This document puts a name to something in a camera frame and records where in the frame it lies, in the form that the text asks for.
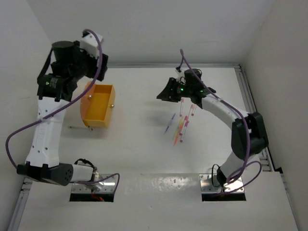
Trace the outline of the light pink cap pen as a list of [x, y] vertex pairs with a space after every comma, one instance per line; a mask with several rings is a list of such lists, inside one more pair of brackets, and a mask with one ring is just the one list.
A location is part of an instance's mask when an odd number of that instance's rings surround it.
[[185, 99], [182, 98], [181, 101], [180, 101], [180, 117], [183, 116], [183, 107], [184, 107], [184, 102], [185, 102]]

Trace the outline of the cylindrical beige drawer container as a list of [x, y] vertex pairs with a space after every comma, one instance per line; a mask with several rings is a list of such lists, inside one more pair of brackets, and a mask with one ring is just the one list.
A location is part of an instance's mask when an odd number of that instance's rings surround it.
[[115, 103], [115, 88], [96, 82], [76, 103], [67, 108], [64, 125], [73, 128], [107, 128]]

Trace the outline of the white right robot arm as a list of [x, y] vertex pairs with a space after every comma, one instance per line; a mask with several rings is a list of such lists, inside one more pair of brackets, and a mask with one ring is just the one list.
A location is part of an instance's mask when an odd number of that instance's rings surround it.
[[236, 181], [253, 163], [251, 159], [267, 148], [269, 140], [260, 113], [249, 113], [232, 106], [219, 97], [213, 88], [207, 87], [201, 76], [201, 70], [192, 69], [184, 71], [178, 78], [169, 78], [157, 99], [178, 103], [183, 98], [189, 98], [230, 128], [232, 152], [216, 173], [217, 182], [223, 186]]

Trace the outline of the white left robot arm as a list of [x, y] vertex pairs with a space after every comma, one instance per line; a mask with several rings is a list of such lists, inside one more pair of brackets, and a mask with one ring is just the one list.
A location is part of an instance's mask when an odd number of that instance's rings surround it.
[[70, 183], [94, 184], [96, 167], [60, 162], [59, 143], [66, 110], [90, 88], [73, 99], [77, 82], [83, 77], [102, 81], [108, 57], [100, 42], [58, 41], [37, 78], [37, 121], [30, 152], [23, 164], [16, 166], [18, 175], [38, 182], [66, 186]]

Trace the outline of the blue clear pen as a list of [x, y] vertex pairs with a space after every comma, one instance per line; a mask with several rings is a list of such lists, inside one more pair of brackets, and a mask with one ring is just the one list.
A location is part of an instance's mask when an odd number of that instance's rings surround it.
[[170, 119], [170, 121], [169, 121], [169, 123], [168, 123], [168, 125], [167, 125], [167, 127], [166, 127], [166, 129], [165, 129], [165, 131], [164, 131], [164, 134], [167, 133], [168, 129], [169, 129], [170, 126], [172, 125], [172, 122], [173, 122], [173, 120], [174, 120], [175, 115], [176, 115], [176, 113], [174, 113], [174, 114], [172, 115], [172, 117], [171, 117], [171, 119]]

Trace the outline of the peach cap white pen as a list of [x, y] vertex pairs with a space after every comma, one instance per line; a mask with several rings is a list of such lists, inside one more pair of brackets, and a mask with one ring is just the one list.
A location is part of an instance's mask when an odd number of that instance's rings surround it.
[[192, 115], [193, 113], [193, 110], [194, 110], [194, 104], [191, 104], [190, 106], [190, 110], [189, 110], [189, 115]]

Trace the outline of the pink cap white pen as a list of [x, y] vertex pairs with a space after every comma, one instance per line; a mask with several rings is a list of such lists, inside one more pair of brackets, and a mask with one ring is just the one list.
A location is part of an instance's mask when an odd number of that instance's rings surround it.
[[180, 126], [179, 126], [179, 132], [181, 132], [181, 130], [182, 130], [182, 128], [185, 125], [187, 120], [188, 120], [188, 116], [187, 115], [181, 119]]

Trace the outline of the yellow clear pen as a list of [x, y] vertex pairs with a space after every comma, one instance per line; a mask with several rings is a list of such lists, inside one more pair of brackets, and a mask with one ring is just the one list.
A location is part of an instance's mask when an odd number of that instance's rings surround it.
[[174, 135], [173, 135], [172, 139], [176, 138], [177, 134], [179, 133], [179, 130], [180, 130], [180, 127], [181, 127], [183, 121], [184, 121], [184, 118], [182, 117], [181, 120], [179, 121], [178, 125], [177, 125], [177, 128], [176, 128], [176, 130], [174, 132]]

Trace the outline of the purple cap white pen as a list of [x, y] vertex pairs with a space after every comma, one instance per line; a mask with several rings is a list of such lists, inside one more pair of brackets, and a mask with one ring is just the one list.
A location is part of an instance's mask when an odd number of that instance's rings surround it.
[[186, 132], [186, 130], [187, 130], [188, 124], [189, 124], [189, 121], [186, 121], [184, 127], [183, 127], [182, 130], [181, 130], [180, 142], [183, 142], [184, 135], [185, 135], [185, 132]]

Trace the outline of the orange clear pen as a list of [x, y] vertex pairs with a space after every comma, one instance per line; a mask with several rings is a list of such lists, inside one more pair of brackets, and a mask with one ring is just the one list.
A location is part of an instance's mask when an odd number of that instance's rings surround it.
[[176, 146], [177, 142], [178, 142], [178, 139], [179, 139], [179, 136], [180, 136], [180, 129], [177, 129], [174, 133], [174, 142], [173, 142], [173, 146]]

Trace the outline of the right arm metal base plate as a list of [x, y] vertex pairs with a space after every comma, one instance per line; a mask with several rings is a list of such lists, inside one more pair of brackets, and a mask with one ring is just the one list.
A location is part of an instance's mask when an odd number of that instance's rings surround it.
[[239, 178], [237, 181], [231, 184], [225, 183], [222, 187], [217, 181], [216, 174], [214, 174], [213, 177], [214, 178], [212, 179], [210, 173], [199, 175], [202, 194], [245, 193], [242, 178]]

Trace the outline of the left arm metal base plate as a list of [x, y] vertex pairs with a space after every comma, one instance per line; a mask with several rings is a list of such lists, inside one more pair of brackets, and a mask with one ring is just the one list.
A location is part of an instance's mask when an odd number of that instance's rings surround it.
[[94, 185], [72, 184], [71, 193], [74, 194], [111, 194], [115, 191], [118, 176], [112, 176], [104, 181], [100, 181]]

